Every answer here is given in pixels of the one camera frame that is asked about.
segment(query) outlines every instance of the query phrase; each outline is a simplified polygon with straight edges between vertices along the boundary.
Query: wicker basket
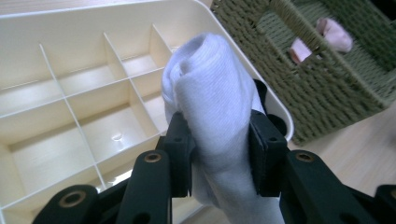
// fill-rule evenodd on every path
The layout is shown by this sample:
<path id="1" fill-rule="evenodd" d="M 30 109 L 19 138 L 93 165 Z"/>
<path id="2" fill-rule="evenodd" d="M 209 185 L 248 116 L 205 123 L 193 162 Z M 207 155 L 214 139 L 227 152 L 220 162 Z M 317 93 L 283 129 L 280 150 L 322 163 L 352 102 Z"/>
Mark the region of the wicker basket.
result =
<path id="1" fill-rule="evenodd" d="M 369 0 L 214 0 L 212 11 L 293 115 L 300 146 L 396 99 L 396 23 Z M 352 51 L 331 49 L 320 17 L 348 30 Z M 313 52 L 299 65 L 289 56 L 297 36 Z"/>

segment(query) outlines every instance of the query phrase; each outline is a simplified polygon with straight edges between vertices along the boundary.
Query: woven basket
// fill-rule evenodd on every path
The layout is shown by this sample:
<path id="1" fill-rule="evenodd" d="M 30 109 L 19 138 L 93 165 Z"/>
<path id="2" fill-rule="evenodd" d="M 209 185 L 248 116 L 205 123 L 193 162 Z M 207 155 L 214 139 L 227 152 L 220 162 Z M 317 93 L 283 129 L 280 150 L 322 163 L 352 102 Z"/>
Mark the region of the woven basket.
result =
<path id="1" fill-rule="evenodd" d="M 396 23 L 369 0 L 214 0 L 212 11 L 293 116 L 300 146 L 387 108 L 396 99 Z M 320 17 L 353 36 L 335 52 L 315 30 Z M 313 52 L 301 64 L 299 36 Z"/>

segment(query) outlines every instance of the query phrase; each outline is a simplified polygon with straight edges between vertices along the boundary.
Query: table surface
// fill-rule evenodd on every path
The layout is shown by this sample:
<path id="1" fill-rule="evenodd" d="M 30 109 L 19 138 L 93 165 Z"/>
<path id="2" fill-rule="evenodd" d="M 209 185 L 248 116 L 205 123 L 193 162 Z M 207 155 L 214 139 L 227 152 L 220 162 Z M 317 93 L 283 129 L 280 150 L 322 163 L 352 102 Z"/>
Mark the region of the table surface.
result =
<path id="1" fill-rule="evenodd" d="M 108 6 L 144 0 L 2 0 L 0 15 L 73 7 Z M 203 0 L 210 6 L 211 0 Z M 381 184 L 396 184 L 396 104 L 302 149 L 318 154 L 340 180 L 369 195 Z M 290 149 L 297 149 L 289 143 Z M 218 210 L 205 208 L 185 223 L 227 223 Z"/>

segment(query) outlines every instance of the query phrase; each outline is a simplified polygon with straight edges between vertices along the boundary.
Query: white sock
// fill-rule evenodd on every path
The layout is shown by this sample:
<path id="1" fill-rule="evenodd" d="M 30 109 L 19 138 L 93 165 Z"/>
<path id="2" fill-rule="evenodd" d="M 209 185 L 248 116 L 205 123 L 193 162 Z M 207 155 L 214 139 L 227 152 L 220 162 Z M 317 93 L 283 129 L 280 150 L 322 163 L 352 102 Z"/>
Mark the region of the white sock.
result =
<path id="1" fill-rule="evenodd" d="M 192 195 L 221 209 L 232 223 L 283 223 L 277 198 L 256 194 L 248 162 L 251 109 L 263 111 L 254 82 L 227 41 L 196 36 L 163 73 L 168 122 L 181 111 L 197 145 Z"/>

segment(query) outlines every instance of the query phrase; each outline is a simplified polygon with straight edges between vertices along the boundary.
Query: storage tray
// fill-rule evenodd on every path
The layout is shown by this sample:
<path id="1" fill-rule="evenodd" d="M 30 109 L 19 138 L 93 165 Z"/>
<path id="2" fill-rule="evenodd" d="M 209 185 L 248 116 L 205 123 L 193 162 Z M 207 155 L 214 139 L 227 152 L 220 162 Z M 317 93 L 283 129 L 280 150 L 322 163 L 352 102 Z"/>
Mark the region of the storage tray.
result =
<path id="1" fill-rule="evenodd" d="M 163 68 L 202 32 L 223 35 L 202 3 L 155 1 L 0 17 L 0 223 L 31 223 L 59 190 L 128 177 L 167 123 Z M 271 89 L 269 113 L 293 123 Z M 195 211 L 174 200 L 174 222 Z"/>

